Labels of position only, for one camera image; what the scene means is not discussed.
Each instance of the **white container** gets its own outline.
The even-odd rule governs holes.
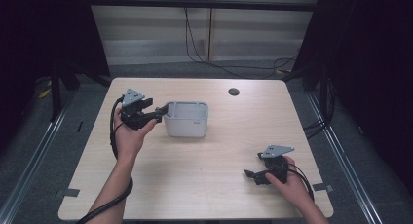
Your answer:
[[[208,107],[195,101],[168,102],[168,113],[164,115],[169,136],[204,137],[207,134]]]

